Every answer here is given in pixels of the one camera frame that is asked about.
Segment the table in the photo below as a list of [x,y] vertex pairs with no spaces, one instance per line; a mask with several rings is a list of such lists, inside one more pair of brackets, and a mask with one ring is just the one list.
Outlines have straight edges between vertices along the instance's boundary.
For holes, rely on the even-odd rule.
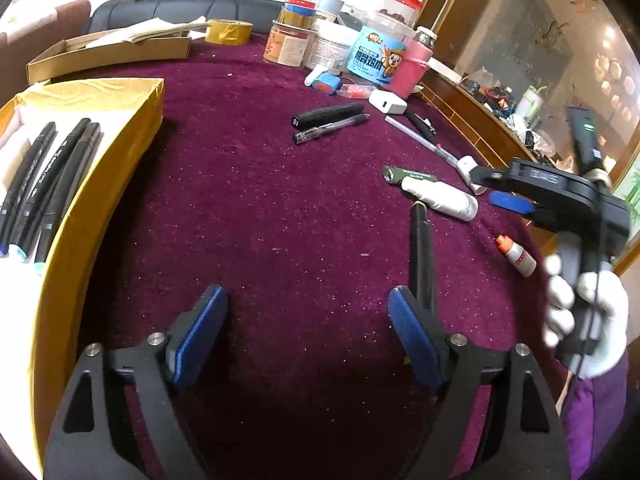
[[[166,95],[164,123],[97,257],[79,348],[136,344],[221,283],[228,323],[197,386],[175,400],[213,471],[225,480],[387,480],[420,433],[429,394],[403,365],[386,312],[389,291],[408,279],[412,201],[380,170],[424,170],[466,188],[369,104],[369,123],[293,145],[293,114],[345,100],[306,88],[302,70],[265,63],[264,43],[196,41],[187,60],[92,71],[163,77]],[[444,148],[474,154],[435,108],[410,107]],[[439,317],[481,346],[525,342],[558,393],[565,375],[540,341],[542,270],[523,278],[493,238],[536,248],[517,215],[485,195],[479,204],[469,223],[430,215]],[[471,464],[487,400],[483,387],[458,472]]]

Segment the white charger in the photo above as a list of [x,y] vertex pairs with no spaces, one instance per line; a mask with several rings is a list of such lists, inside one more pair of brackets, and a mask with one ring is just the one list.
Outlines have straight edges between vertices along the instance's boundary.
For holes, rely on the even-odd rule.
[[403,114],[406,110],[406,101],[384,90],[375,89],[371,92],[369,102],[383,114]]

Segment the hand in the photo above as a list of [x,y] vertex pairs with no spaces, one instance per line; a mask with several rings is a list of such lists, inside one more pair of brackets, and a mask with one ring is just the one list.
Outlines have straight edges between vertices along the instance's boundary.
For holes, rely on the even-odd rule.
[[[549,348],[574,330],[575,294],[571,286],[560,277],[562,259],[554,254],[544,262],[549,281],[546,286],[546,321],[542,339]],[[596,281],[595,272],[585,272],[578,277],[575,290],[587,303],[593,304]],[[602,312],[602,338],[592,355],[584,357],[578,377],[591,379],[611,370],[620,361],[626,349],[626,323],[629,315],[629,298],[619,277],[610,270],[600,272],[597,306]]]

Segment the small bottle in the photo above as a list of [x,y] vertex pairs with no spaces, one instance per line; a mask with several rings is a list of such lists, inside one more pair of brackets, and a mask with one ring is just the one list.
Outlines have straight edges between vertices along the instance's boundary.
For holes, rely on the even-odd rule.
[[500,235],[495,239],[495,243],[498,245],[500,252],[507,257],[507,260],[511,262],[518,272],[525,278],[532,275],[536,270],[536,261],[521,245],[515,243],[508,236]]
[[427,71],[427,62],[433,56],[437,35],[428,28],[418,27],[417,34],[407,43],[402,61],[391,81],[385,86],[402,99],[407,99]]
[[476,217],[478,200],[457,187],[444,182],[418,180],[410,176],[404,177],[402,189],[416,196],[418,200],[441,213],[469,222]]

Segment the brown chair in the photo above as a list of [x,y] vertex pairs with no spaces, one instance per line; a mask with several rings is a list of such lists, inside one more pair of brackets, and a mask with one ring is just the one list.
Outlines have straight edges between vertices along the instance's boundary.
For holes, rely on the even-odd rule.
[[24,33],[0,32],[0,107],[27,88],[27,63],[51,45],[85,33],[91,13],[88,0],[56,7],[55,18]]

